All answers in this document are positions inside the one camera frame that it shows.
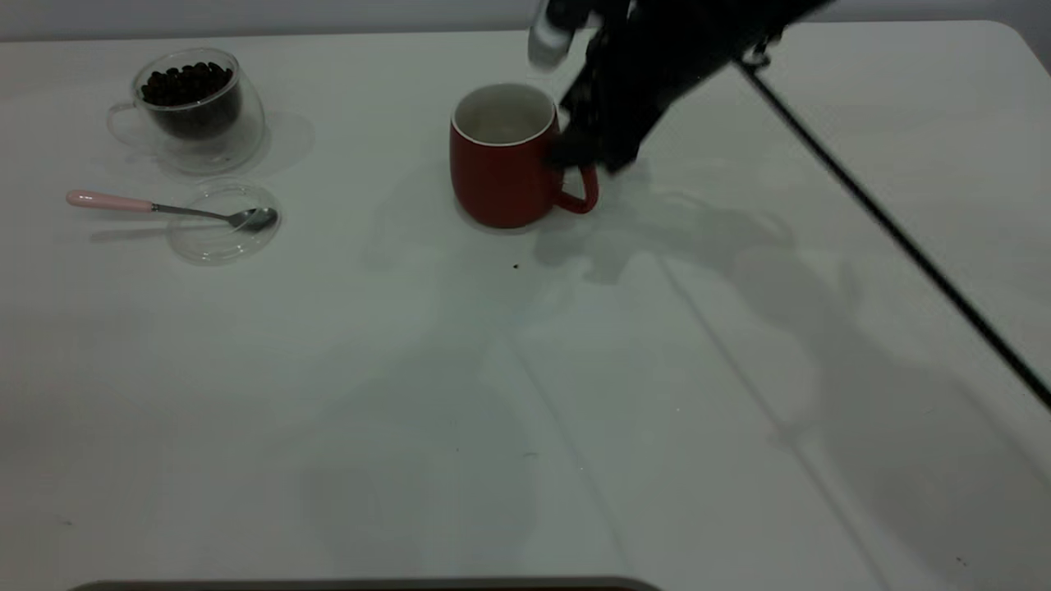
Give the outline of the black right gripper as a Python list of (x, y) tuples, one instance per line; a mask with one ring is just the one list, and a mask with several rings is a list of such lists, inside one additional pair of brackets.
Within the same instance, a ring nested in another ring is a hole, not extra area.
[(647, 135), (680, 98), (769, 30), (766, 1), (604, 1), (602, 26), (562, 98), (566, 128), (549, 143), (552, 169), (611, 176), (637, 161)]

